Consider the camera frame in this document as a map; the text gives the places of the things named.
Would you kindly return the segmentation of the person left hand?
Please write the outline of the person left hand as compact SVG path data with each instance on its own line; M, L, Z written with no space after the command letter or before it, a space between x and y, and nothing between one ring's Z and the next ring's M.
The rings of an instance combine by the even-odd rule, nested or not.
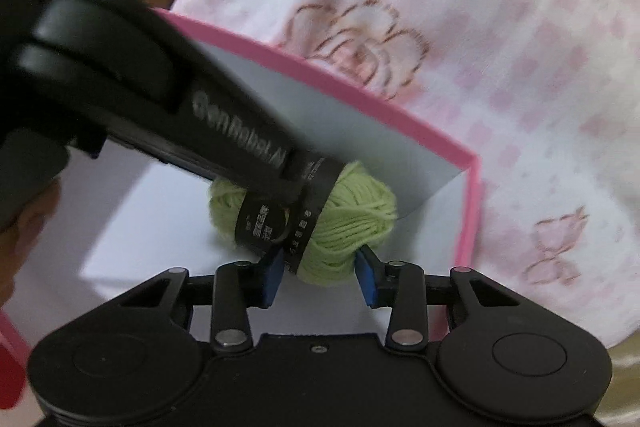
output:
M30 202L9 228L1 233L0 301L4 306L12 297L15 277L24 265L39 236L54 215L61 197L59 179Z

